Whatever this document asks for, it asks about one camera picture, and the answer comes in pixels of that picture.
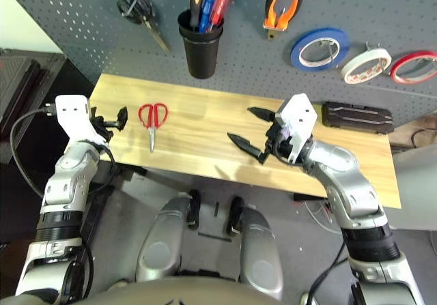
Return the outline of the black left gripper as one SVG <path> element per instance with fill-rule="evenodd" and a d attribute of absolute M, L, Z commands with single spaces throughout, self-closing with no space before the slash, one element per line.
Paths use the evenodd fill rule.
<path fill-rule="evenodd" d="M 94 130 L 103 137 L 105 141 L 110 141 L 114 135 L 109 128 L 116 128 L 118 130 L 123 130 L 128 121 L 128 109 L 126 106 L 121 108 L 117 114 L 117 121 L 105 121 L 103 116 L 95 116 L 94 113 L 91 114 L 91 124 Z"/>

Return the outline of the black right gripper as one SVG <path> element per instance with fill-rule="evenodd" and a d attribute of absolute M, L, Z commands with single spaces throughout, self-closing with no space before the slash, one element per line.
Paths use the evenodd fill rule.
<path fill-rule="evenodd" d="M 274 121 L 275 112 L 260 107 L 249 107 L 247 110 L 264 121 L 273 122 L 266 132 L 265 150 L 262 151 L 256 148 L 249 140 L 240 135 L 228 132 L 227 135 L 231 141 L 239 149 L 254 157 L 260 164 L 265 163 L 270 154 L 274 155 L 283 164 L 289 164 L 291 162 L 289 156 L 293 149 L 293 146 L 290 144 L 292 138 L 287 129 L 282 128 Z"/>

